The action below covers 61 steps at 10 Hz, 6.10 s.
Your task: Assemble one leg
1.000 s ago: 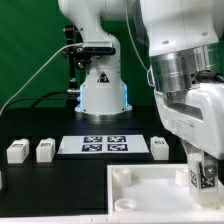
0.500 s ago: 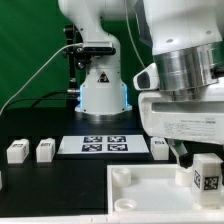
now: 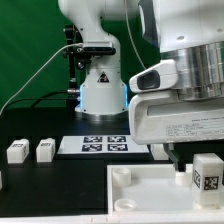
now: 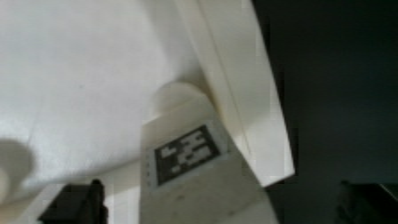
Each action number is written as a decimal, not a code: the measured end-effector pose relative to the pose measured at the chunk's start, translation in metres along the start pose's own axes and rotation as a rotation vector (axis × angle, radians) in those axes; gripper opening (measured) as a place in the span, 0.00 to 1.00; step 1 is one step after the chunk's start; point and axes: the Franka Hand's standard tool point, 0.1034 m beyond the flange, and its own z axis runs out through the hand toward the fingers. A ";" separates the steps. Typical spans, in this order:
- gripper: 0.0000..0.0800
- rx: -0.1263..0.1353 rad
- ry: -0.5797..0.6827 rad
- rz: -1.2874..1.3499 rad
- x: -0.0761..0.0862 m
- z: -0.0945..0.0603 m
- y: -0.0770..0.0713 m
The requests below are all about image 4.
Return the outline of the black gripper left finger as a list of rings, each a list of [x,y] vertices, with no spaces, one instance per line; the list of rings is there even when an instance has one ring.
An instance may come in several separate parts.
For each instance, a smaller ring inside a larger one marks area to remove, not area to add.
[[[97,179],[62,187],[37,221],[41,224],[108,224],[105,185]]]

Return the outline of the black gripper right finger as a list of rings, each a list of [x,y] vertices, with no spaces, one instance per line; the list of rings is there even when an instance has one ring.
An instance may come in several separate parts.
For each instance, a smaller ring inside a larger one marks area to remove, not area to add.
[[[341,182],[334,224],[398,224],[398,183]]]

